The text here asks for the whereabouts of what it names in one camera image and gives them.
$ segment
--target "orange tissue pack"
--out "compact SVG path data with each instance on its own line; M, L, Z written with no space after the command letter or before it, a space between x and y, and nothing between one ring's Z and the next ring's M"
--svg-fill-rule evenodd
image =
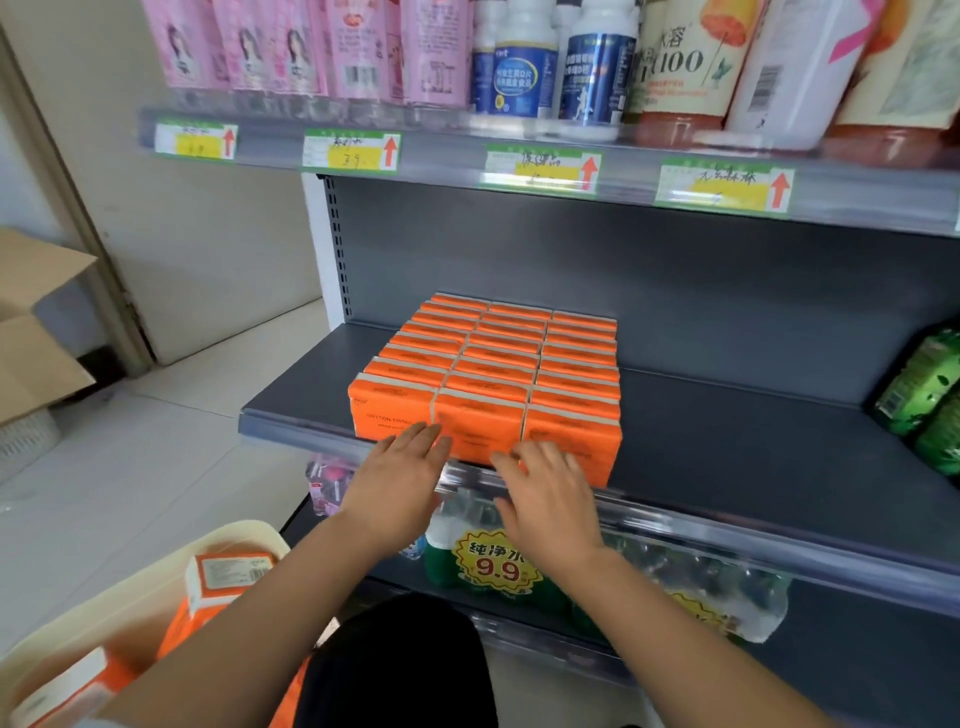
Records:
M348 388L357 437L439 423L450 454L490 465L521 439L573 454L605 488L620 449L616 320L437 293Z

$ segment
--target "tiled floor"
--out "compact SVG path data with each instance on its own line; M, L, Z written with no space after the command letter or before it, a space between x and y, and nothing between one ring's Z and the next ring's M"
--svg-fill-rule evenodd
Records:
M236 415L326 333L317 301L59 413L63 442L0 485L0 654L218 526L280 528L305 495L307 456L242 441ZM644 724L636 691L489 659L505 728Z

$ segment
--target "white bottle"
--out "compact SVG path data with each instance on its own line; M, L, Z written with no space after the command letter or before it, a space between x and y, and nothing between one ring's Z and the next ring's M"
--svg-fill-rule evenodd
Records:
M557 31L557 78L553 84L553 105L551 117L560 116L560 94L564 89L564 68L566 68L566 45L570 41L570 28L580 19L579 5L558 5L553 9L551 25Z
M493 109L493 51L496 34L507 17L507 0L474 0L473 79L471 108L477 113Z
M770 0L733 96L723 143L815 147L882 10L883 3L861 0Z
M584 0L570 28L564 68L560 133L614 141L627 104L637 26L634 0Z
M546 119L557 75L557 31L550 27L556 0L507 0L507 19L496 34L493 114Z

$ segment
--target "plastic basket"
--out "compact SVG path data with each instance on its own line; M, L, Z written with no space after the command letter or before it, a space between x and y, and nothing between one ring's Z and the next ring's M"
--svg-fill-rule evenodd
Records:
M49 409L38 409L0 427L0 483L41 458L59 441L60 430Z

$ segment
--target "pink product package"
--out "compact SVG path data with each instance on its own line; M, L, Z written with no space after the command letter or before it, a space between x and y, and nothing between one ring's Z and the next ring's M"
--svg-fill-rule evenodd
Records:
M143 0L163 76L171 88L230 88L211 0Z
M326 13L334 95L401 103L399 0L327 0Z
M280 93L329 93L325 15L319 0L274 0L274 80Z
M273 6L272 0L213 0L236 91L265 91L274 85Z
M404 0L404 101L464 108L470 78L473 12L469 0Z

